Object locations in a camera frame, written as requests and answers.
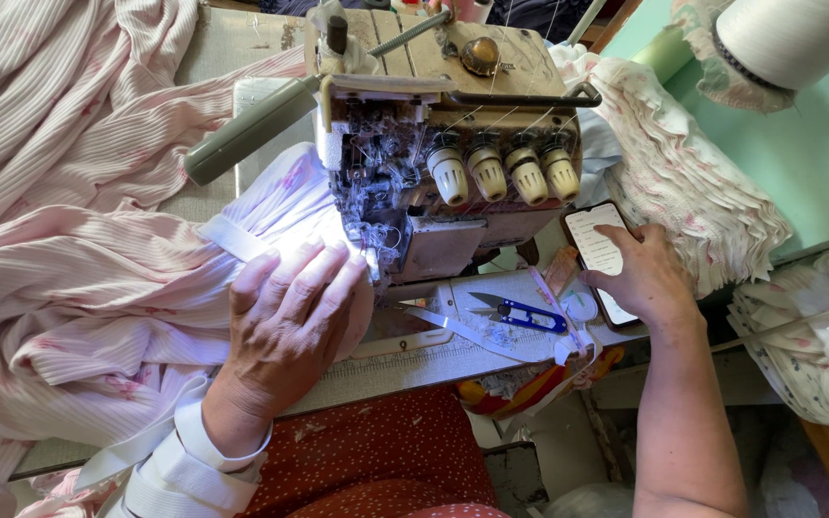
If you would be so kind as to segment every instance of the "stack of fabric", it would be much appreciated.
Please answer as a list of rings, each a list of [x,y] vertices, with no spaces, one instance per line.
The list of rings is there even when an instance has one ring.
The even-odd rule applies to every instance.
[[[633,226],[662,223],[697,296],[725,283],[767,278],[769,253],[789,238],[789,224],[769,195],[700,131],[654,72],[618,58],[550,49],[566,85],[590,81],[604,96],[594,109],[613,128],[623,160],[606,185]]]
[[[735,289],[729,322],[748,336],[827,312],[746,347],[796,414],[829,425],[829,251],[770,277]]]
[[[300,47],[175,87],[196,20],[191,1],[0,0],[2,498],[32,441],[121,441],[225,357],[225,283],[242,263],[148,211],[231,117],[237,79],[305,65]],[[267,244],[315,235],[298,218],[341,235],[307,151],[224,216]]]

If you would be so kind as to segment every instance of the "white sleeve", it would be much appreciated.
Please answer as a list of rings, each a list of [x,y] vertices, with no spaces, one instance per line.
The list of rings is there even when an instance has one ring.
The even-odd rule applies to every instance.
[[[132,467],[121,497],[105,503],[105,518],[229,518],[245,511],[258,489],[258,471],[267,458],[262,450],[272,425],[259,438],[255,453],[224,457],[203,427],[202,397],[178,404],[176,431],[168,434],[143,462]],[[227,475],[248,466],[241,473]]]

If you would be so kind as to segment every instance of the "smartphone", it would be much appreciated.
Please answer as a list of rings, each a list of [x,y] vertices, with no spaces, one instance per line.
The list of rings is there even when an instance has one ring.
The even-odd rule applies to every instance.
[[[607,200],[600,205],[572,212],[562,219],[562,228],[571,246],[578,249],[578,262],[586,270],[600,270],[617,276],[623,271],[623,255],[606,236],[593,230],[595,225],[614,225],[628,230],[616,204]],[[606,324],[611,329],[641,324],[639,317],[626,312],[602,289],[594,289],[593,295],[604,312]]]

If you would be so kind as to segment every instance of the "mint green wall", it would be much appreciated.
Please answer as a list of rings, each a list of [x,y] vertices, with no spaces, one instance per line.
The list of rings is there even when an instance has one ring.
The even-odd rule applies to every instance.
[[[637,53],[667,24],[670,8],[670,0],[644,0],[604,55]],[[696,90],[700,77],[694,60],[664,87],[789,219],[795,235],[774,251],[774,262],[829,247],[829,75],[799,93],[797,110],[768,115],[706,99]]]

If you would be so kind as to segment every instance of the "white thread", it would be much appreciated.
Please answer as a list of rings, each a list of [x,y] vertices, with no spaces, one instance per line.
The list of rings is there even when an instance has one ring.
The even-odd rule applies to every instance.
[[[804,88],[829,73],[829,0],[735,0],[716,28],[741,65],[777,87]]]

